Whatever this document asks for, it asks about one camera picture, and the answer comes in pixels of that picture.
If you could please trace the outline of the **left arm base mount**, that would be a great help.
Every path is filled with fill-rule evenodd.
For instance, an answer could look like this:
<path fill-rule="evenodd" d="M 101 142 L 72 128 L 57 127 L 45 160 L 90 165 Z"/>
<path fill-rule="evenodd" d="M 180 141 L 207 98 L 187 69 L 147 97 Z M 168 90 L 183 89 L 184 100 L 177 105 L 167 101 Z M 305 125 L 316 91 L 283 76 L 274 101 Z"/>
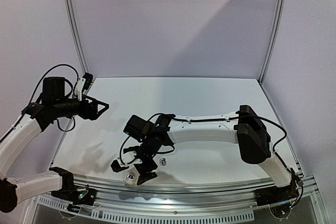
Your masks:
<path fill-rule="evenodd" d="M 60 167 L 51 167 L 49 169 L 61 177 L 61 188 L 51 192 L 53 197 L 72 202 L 73 205 L 93 206 L 95 203 L 97 191 L 86 185 L 80 188 L 74 184 L 73 174 Z"/>

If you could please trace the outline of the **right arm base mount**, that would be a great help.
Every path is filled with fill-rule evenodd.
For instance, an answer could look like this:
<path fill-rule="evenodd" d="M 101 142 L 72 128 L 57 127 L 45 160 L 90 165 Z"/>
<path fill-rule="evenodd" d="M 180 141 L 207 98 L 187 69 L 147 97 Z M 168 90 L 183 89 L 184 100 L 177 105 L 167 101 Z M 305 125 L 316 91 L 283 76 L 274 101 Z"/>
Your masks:
<path fill-rule="evenodd" d="M 257 206 L 271 205 L 281 201 L 292 200 L 289 208 L 293 208 L 303 196 L 303 181 L 292 170 L 291 181 L 285 187 L 267 187 L 254 191 L 254 199 Z"/>

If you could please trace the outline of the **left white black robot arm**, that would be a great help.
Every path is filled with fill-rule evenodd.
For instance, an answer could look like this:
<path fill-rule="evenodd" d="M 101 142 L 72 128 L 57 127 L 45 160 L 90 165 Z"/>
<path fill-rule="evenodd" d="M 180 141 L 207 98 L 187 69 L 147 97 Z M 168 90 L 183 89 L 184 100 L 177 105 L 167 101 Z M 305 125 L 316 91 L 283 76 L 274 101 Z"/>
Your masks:
<path fill-rule="evenodd" d="M 7 176 L 19 154 L 51 124 L 60 118 L 73 119 L 75 116 L 95 121 L 109 108 L 107 103 L 83 94 L 91 80 L 92 75 L 86 73 L 66 94 L 66 78 L 44 78 L 37 101 L 30 102 L 22 110 L 17 122 L 1 138 L 1 212 L 11 212 L 22 201 L 44 193 L 73 205 L 92 206 L 95 203 L 97 191 L 89 186 L 77 187 L 73 174 L 60 167 L 51 167 L 31 178 Z"/>

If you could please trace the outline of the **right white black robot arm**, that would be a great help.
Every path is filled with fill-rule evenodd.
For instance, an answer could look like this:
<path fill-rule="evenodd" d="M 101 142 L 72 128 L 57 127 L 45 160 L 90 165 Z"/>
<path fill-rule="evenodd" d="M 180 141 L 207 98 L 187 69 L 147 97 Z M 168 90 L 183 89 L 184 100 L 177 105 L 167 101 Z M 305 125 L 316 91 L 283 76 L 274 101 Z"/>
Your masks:
<path fill-rule="evenodd" d="M 119 163 L 123 168 L 134 168 L 125 178 L 126 185 L 140 186 L 157 177 L 154 157 L 163 146 L 174 147 L 187 142 L 224 142 L 237 144 L 241 160 L 258 165 L 274 182 L 271 196 L 276 201 L 284 200 L 292 188 L 303 187 L 295 171 L 288 167 L 276 152 L 275 144 L 265 123 L 275 127 L 279 124 L 258 116 L 248 105 L 238 111 L 206 117 L 177 116 L 158 113 L 155 122 L 136 115 L 127 122 L 124 133 L 139 142 L 138 146 L 122 148 L 121 153 L 130 154 L 131 161 Z"/>

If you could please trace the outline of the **white earbud charging case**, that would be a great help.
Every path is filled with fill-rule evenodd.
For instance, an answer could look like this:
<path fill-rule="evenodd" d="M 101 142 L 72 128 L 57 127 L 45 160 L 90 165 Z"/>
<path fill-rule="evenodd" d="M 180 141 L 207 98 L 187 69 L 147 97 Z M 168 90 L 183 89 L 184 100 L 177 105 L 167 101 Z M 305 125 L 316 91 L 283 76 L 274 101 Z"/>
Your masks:
<path fill-rule="evenodd" d="M 139 179 L 137 171 L 130 171 L 124 179 L 125 187 L 136 187 Z"/>

